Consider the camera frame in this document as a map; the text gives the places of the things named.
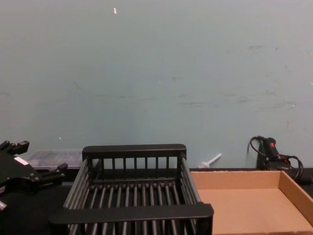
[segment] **painted wall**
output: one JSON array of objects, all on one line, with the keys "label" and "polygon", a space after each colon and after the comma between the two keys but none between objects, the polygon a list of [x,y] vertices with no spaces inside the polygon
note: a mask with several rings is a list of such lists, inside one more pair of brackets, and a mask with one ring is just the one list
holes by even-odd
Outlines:
[{"label": "painted wall", "polygon": [[312,0],[0,3],[1,140],[29,156],[184,143],[252,167],[261,134],[313,166]]}]

